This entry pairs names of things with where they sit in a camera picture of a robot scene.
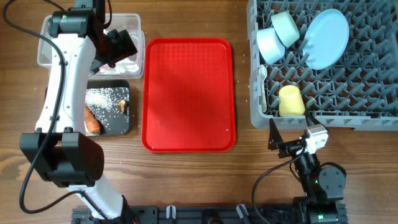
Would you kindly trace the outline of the light blue bowl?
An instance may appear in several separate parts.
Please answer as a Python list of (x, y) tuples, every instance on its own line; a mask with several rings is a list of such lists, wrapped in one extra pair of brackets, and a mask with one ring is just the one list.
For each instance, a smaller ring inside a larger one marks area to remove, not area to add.
[(285, 47), (273, 27), (259, 30), (256, 39), (259, 52), (267, 64), (272, 65), (284, 56)]

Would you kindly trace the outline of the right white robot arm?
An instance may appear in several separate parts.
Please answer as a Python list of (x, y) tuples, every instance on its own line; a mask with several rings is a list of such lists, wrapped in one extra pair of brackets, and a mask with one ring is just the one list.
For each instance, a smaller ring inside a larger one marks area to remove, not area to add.
[(341, 201), (346, 186), (345, 169), (334, 162), (321, 163), (316, 152), (323, 148), (329, 130), (314, 116), (306, 113), (307, 127), (298, 140), (284, 141), (273, 119), (269, 121), (270, 150), (280, 158), (289, 157), (304, 196), (295, 197), (289, 209), (290, 223), (348, 223), (346, 207)]

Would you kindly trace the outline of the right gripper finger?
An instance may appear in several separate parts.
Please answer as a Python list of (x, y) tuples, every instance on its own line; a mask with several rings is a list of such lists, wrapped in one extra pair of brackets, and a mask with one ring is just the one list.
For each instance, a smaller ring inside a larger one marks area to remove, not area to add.
[(323, 124), (321, 124), (321, 122), (319, 122), (319, 120), (317, 120), (314, 117), (314, 115), (312, 115), (311, 112), (305, 110), (304, 115), (305, 115), (305, 120), (306, 120), (307, 126), (314, 126), (314, 125), (318, 125), (318, 124), (320, 124), (321, 126), (324, 126)]
[(277, 150), (280, 149), (281, 145), (284, 143), (279, 130), (277, 129), (277, 126), (274, 122), (274, 120), (271, 118), (269, 120), (269, 140), (268, 140), (268, 149), (270, 150)]

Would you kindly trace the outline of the yellow plastic cup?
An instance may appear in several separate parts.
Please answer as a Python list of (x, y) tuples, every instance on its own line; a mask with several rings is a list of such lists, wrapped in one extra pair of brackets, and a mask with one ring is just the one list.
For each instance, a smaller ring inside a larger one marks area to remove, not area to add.
[(283, 86), (279, 90), (279, 100), (279, 114), (281, 116), (304, 115), (305, 105), (297, 86)]

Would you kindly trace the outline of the mint green bowl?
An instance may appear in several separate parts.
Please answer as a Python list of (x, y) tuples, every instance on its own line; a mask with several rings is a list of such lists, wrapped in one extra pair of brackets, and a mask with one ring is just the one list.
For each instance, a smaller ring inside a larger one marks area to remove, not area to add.
[(300, 38), (298, 27), (292, 16), (284, 11), (271, 16), (272, 26), (280, 41), (289, 48)]

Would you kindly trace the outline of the large light blue plate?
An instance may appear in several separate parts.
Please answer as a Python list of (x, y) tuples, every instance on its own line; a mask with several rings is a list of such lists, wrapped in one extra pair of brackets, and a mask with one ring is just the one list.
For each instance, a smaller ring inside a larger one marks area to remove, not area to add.
[(309, 54), (305, 63), (314, 70), (322, 70), (338, 61), (346, 49), (349, 25), (337, 9), (327, 9), (311, 22), (304, 39), (302, 53)]

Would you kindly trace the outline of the white paper napkin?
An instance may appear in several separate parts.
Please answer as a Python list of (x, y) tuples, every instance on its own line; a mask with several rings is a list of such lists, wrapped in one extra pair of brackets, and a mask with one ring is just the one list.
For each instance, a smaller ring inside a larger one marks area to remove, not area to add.
[(140, 78), (142, 76), (145, 38), (142, 31), (128, 30), (128, 32), (134, 45), (137, 47), (138, 52), (133, 56), (117, 62), (114, 68), (111, 68), (108, 65), (100, 67), (97, 76), (115, 77), (119, 75), (126, 78)]

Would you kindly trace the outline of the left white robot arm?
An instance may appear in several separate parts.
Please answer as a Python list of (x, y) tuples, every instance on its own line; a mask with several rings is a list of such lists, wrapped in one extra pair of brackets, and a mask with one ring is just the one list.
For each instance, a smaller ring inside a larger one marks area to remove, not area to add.
[(45, 37), (53, 59), (44, 107), (35, 131), (21, 136), (20, 148), (31, 172), (77, 194), (98, 222), (137, 223), (103, 173), (102, 147), (85, 134), (89, 75), (137, 52), (126, 30), (104, 33), (110, 22), (102, 6), (82, 4), (53, 13)]

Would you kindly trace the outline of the orange carrot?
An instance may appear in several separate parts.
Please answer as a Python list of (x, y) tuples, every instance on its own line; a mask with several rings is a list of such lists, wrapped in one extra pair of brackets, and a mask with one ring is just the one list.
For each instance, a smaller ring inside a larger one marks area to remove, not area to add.
[(101, 130), (100, 124), (99, 124), (99, 122), (97, 122), (93, 113), (90, 111), (90, 109), (87, 106), (85, 106), (85, 110), (84, 110), (84, 120), (85, 120), (85, 126), (89, 133), (91, 133), (91, 134), (99, 134), (100, 133), (100, 130)]

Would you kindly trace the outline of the white plastic spoon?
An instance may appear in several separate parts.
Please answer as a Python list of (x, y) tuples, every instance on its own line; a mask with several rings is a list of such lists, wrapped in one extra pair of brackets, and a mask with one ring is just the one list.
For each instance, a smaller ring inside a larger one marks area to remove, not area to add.
[(261, 89), (261, 98), (260, 98), (261, 110), (263, 113), (265, 113), (267, 111), (267, 100), (266, 100), (266, 91), (265, 91), (265, 81), (267, 78), (267, 69), (264, 65), (260, 65), (260, 67), (259, 67), (258, 78), (259, 78), (260, 89)]

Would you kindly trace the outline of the brown mushroom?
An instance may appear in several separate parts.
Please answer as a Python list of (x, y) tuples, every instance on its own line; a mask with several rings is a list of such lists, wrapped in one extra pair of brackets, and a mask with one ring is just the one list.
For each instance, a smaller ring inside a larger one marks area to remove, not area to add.
[(129, 105), (128, 100), (120, 100), (117, 103), (116, 107), (122, 114), (126, 114), (128, 105)]

